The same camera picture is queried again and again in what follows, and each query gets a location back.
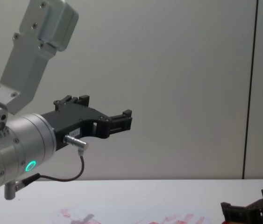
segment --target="robotic arm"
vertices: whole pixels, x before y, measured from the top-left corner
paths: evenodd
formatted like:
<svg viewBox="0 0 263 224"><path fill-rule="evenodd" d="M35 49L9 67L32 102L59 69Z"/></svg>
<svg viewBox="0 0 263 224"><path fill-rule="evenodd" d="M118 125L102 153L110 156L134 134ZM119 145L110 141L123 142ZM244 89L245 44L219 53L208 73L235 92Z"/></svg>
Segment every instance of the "robotic arm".
<svg viewBox="0 0 263 224"><path fill-rule="evenodd" d="M89 96L67 96L54 102L52 112L8 119L8 113L16 114L33 99L47 62L67 48L77 21L78 13L64 0L30 0L13 36L14 48L0 80L0 186L6 184L6 199L24 187L16 184L17 177L57 150L72 144L82 156L88 144L80 138L105 139L131 127L130 110L106 116L88 107Z"/></svg>

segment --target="black plastic part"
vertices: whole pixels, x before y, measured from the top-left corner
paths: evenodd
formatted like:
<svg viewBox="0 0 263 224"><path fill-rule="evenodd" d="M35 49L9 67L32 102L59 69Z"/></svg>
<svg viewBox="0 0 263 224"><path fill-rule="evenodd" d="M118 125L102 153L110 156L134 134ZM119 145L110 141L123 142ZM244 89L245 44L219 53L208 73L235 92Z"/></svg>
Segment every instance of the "black plastic part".
<svg viewBox="0 0 263 224"><path fill-rule="evenodd" d="M24 184L24 186L28 186L30 183L38 180L40 178L40 174L35 174L35 175L32 175L28 178L25 178L22 180L22 183Z"/></svg>
<svg viewBox="0 0 263 224"><path fill-rule="evenodd" d="M131 110L109 117L88 107L89 100L87 95L79 98L66 96L54 101L55 111L42 115L54 128L57 150L67 146L63 139L68 134L78 139L87 136L106 139L111 134L130 130Z"/></svg>
<svg viewBox="0 0 263 224"><path fill-rule="evenodd" d="M247 207L232 206L229 203L223 202L221 203L221 208L227 222L263 224L263 199Z"/></svg>

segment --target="paper sheet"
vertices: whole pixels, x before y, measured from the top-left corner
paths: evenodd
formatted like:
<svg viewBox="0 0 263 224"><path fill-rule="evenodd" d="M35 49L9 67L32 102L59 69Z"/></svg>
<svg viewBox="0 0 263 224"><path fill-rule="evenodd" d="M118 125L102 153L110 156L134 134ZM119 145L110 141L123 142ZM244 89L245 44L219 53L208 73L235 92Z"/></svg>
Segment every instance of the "paper sheet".
<svg viewBox="0 0 263 224"><path fill-rule="evenodd" d="M47 224L211 224L211 222L204 212L195 209L85 205L80 208L61 209Z"/></svg>

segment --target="white table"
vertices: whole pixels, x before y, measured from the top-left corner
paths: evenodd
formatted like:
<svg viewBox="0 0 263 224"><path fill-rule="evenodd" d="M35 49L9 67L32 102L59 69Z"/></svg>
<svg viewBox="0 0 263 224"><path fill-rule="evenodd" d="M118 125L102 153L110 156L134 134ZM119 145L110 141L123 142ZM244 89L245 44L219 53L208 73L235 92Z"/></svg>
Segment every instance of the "white table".
<svg viewBox="0 0 263 224"><path fill-rule="evenodd" d="M35 182L12 201L0 187L0 224L44 224L61 208L87 203L197 207L220 224L221 202L245 206L262 198L261 189L263 180Z"/></svg>

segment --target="green led ring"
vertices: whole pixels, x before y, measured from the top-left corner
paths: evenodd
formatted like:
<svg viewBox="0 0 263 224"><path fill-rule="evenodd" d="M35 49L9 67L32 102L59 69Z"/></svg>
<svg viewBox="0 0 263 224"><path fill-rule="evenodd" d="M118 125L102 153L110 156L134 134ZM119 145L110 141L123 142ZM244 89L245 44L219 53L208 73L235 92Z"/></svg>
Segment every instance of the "green led ring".
<svg viewBox="0 0 263 224"><path fill-rule="evenodd" d="M25 167L25 172L28 172L28 171L31 171L35 166L36 166L36 161L35 160L33 160L33 161L31 161L28 165L27 165L27 167Z"/></svg>

